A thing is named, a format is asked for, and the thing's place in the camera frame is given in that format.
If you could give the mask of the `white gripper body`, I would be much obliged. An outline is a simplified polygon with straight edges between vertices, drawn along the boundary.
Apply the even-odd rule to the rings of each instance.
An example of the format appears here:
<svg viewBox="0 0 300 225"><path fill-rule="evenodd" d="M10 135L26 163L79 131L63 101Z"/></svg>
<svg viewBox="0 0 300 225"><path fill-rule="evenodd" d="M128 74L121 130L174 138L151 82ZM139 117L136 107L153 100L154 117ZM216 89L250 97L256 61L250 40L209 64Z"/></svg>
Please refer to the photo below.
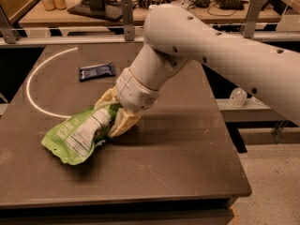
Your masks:
<svg viewBox="0 0 300 225"><path fill-rule="evenodd" d="M158 98L158 91L143 86L128 67L117 78L115 93L122 107L132 111L150 109Z"/></svg>

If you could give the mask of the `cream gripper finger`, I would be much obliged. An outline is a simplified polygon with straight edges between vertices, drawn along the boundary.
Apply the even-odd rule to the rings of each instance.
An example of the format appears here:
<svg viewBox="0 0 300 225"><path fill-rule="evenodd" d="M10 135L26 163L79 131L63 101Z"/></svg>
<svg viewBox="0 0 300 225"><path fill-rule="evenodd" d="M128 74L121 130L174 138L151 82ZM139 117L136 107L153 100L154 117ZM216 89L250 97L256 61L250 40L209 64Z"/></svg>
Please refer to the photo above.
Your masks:
<svg viewBox="0 0 300 225"><path fill-rule="evenodd" d="M119 108L118 111L109 109L112 114L113 125L108 132L110 138L118 137L136 125L141 119L141 114L125 108Z"/></svg>
<svg viewBox="0 0 300 225"><path fill-rule="evenodd" d="M120 104L119 100L117 99L116 96L116 90L115 88L110 88L108 89L103 95L102 97L96 102L96 104L94 105L94 109L98 110L101 109L105 106L108 105L115 105L115 104Z"/></svg>

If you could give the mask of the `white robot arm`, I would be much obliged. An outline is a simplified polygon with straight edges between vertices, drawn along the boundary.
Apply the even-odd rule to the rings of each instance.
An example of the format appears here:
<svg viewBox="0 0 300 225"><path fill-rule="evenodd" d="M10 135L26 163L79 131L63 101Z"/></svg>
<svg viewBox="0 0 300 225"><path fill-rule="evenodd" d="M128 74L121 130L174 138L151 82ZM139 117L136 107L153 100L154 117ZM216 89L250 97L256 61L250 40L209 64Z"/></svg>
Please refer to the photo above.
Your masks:
<svg viewBox="0 0 300 225"><path fill-rule="evenodd" d="M162 85L188 60L198 61L300 125L300 53L221 33L188 10L171 4L152 8L143 25L144 45L95 107L118 102L109 136L132 128L151 108Z"/></svg>

